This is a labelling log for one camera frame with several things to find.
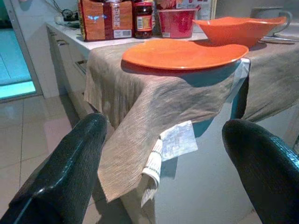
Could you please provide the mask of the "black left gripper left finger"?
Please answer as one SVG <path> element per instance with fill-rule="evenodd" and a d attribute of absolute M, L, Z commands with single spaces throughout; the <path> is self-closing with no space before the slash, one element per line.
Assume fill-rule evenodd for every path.
<path fill-rule="evenodd" d="M 107 119 L 80 120 L 33 171 L 8 205 L 2 224 L 81 224 L 96 183 Z"/>

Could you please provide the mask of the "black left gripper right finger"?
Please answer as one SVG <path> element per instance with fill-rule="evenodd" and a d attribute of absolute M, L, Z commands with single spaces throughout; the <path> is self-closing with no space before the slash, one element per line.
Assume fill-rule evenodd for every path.
<path fill-rule="evenodd" d="M 297 224 L 298 155 L 279 137 L 242 119 L 227 121 L 222 139 L 261 222 Z"/>

